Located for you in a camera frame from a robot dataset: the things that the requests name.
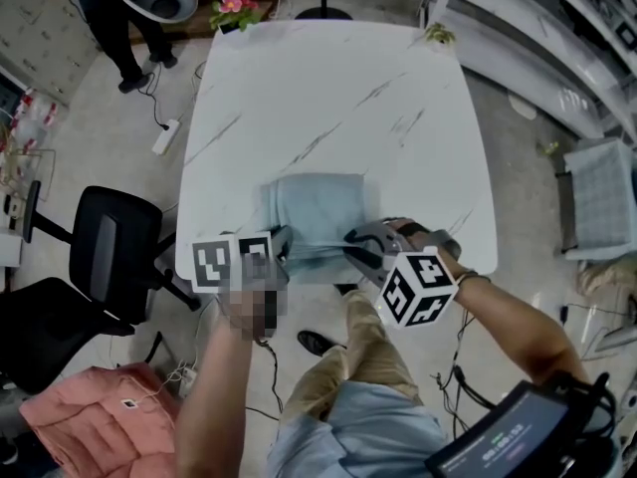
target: office chair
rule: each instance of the office chair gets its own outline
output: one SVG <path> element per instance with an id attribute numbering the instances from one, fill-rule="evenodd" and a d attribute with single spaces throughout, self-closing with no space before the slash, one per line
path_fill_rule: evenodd
<path id="1" fill-rule="evenodd" d="M 176 234 L 161 242 L 162 213 L 136 196 L 99 186 L 84 190 L 69 233 L 37 212 L 40 181 L 27 199 L 23 238 L 30 243 L 33 229 L 71 245 L 69 276 L 80 292 L 118 319 L 136 325 L 146 320 L 148 290 L 165 288 L 193 312 L 201 302 L 173 283 L 173 273 L 160 273 L 154 261 L 175 243 Z"/>
<path id="2" fill-rule="evenodd" d="M 46 389 L 96 335 L 134 333 L 58 278 L 0 294 L 0 307 L 0 377 L 29 394 Z"/>

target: concrete floor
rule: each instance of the concrete floor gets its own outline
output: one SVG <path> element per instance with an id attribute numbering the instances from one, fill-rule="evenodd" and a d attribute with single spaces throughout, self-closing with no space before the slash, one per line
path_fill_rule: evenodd
<path id="1" fill-rule="evenodd" d="M 294 12 L 303 10 L 310 2 L 312 0 L 293 0 Z M 367 8 L 356 7 L 359 3 L 354 5 L 351 0 L 334 2 L 356 19 L 400 23 L 413 20 L 409 14 L 409 8 L 413 10 L 413 7 L 409 6 L 399 8 L 388 4 L 388 7 Z M 188 109 L 192 74 L 206 59 L 209 47 L 209 40 L 198 40 L 176 48 L 179 64 L 170 71 L 163 71 L 156 93 L 160 120 L 176 118 Z M 135 54 L 143 61 L 147 51 L 137 47 Z M 186 110 L 182 119 L 184 126 L 171 149 L 165 156 L 157 157 L 150 150 L 160 132 L 152 119 L 152 101 L 137 93 L 122 96 L 117 91 L 116 78 L 114 65 L 104 55 L 98 57 L 51 143 L 58 152 L 58 161 L 50 197 L 40 204 L 39 210 L 68 229 L 73 226 L 78 201 L 88 185 L 127 191 L 162 209 L 177 201 L 191 108 Z M 470 74 L 467 83 L 483 134 L 494 193 L 499 246 L 499 268 L 492 276 L 494 283 L 555 318 L 558 307 L 564 303 L 588 306 L 586 300 L 574 292 L 576 264 L 564 261 L 557 254 L 561 242 L 553 167 L 536 151 L 538 142 L 558 139 L 567 147 L 572 137 L 543 115 L 534 120 L 520 116 L 511 108 L 501 88 Z M 166 232 L 174 230 L 177 211 L 178 207 L 167 212 Z M 168 253 L 163 261 L 170 263 L 170 260 Z M 68 280 L 67 271 L 68 247 L 36 231 L 33 243 L 25 245 L 16 288 L 49 276 Z M 317 296 L 331 300 L 327 313 L 324 305 L 318 307 L 307 301 Z M 200 313 L 191 314 L 165 291 L 156 293 L 149 305 L 149 321 L 140 325 L 133 337 L 95 338 L 76 355 L 63 375 L 90 365 L 112 367 L 114 363 L 143 359 L 158 330 L 164 333 L 172 356 L 160 351 L 153 364 L 166 372 L 174 366 L 175 360 L 193 361 L 195 347 L 203 350 L 216 309 L 208 309 L 203 314 L 198 342 L 195 342 Z M 289 313 L 280 321 L 281 326 L 272 339 L 280 364 L 278 392 L 284 401 L 299 377 L 317 362 L 300 348 L 297 331 L 314 329 L 339 341 L 345 338 L 344 311 L 332 287 L 291 288 L 289 305 Z M 586 315 L 586 310 L 573 308 L 566 325 L 581 353 L 588 345 L 588 340 L 581 342 Z M 602 316 L 595 316 L 589 335 L 594 335 L 597 327 L 616 323 Z M 390 331 L 421 388 L 423 401 L 440 418 L 445 429 L 450 428 L 451 417 L 443 411 L 442 394 L 430 375 L 449 372 L 461 317 L 462 312 L 457 308 L 447 311 L 433 328 L 400 334 Z M 478 323 L 467 329 L 459 363 L 469 383 L 494 401 L 523 378 Z M 593 374 L 610 369 L 612 386 L 617 392 L 623 390 L 634 372 L 628 353 L 595 360 L 587 366 Z M 270 392 L 272 374 L 271 356 L 255 347 L 248 405 L 277 414 Z M 460 414 L 471 424 L 484 411 L 464 397 Z M 242 476 L 259 476 L 263 474 L 270 445 L 275 440 L 277 424 L 254 412 L 248 412 L 247 418 L 250 426 L 246 432 Z"/>

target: bracelet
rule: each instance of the bracelet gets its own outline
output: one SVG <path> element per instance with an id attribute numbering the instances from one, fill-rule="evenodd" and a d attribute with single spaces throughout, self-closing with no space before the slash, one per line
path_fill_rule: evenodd
<path id="1" fill-rule="evenodd" d="M 458 286 L 458 288 L 460 288 L 460 286 L 462 285 L 462 282 L 464 282 L 465 280 L 468 280 L 469 278 L 482 278 L 483 280 L 487 280 L 489 283 L 491 283 L 491 278 L 489 278 L 488 276 L 480 275 L 472 269 L 470 271 L 467 271 L 466 273 L 463 273 L 462 275 L 458 277 L 458 279 L 456 280 L 456 285 Z"/>

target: table top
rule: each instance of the table top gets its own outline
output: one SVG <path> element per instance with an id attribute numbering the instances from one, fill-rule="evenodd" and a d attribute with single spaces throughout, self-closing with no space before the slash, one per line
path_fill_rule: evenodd
<path id="1" fill-rule="evenodd" d="M 447 229 L 461 262 L 498 263 L 489 171 L 463 72 L 410 27 L 262 23 L 217 34 L 184 159 L 176 271 L 191 245 L 258 228 L 258 187 L 302 172 L 364 175 L 369 219 Z"/>

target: person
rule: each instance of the person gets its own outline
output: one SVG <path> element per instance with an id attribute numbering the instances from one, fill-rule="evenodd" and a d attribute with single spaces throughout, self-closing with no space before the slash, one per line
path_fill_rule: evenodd
<path id="1" fill-rule="evenodd" d="M 395 220 L 395 229 L 413 223 Z M 425 232 L 409 240 L 422 249 Z M 444 249 L 455 278 L 468 270 Z M 281 414 L 268 476 L 430 476 L 424 461 L 446 445 L 376 311 L 355 286 L 337 286 L 347 306 L 348 342 L 313 332 L 299 340 L 321 360 L 297 383 Z M 563 370 L 588 381 L 570 340 L 554 320 L 480 276 L 461 282 L 455 301 L 491 334 L 536 384 Z M 245 431 L 252 342 L 235 328 L 254 312 L 251 299 L 224 309 L 176 428 L 180 478 L 238 476 Z"/>
<path id="2" fill-rule="evenodd" d="M 145 87 L 150 74 L 144 74 L 132 54 L 128 39 L 128 21 L 139 29 L 148 50 L 150 61 L 161 62 L 170 69 L 177 64 L 172 55 L 172 46 L 167 41 L 161 25 L 142 16 L 126 5 L 123 0 L 79 0 L 85 19 L 96 40 L 119 69 L 121 82 L 118 87 L 123 94 Z"/>

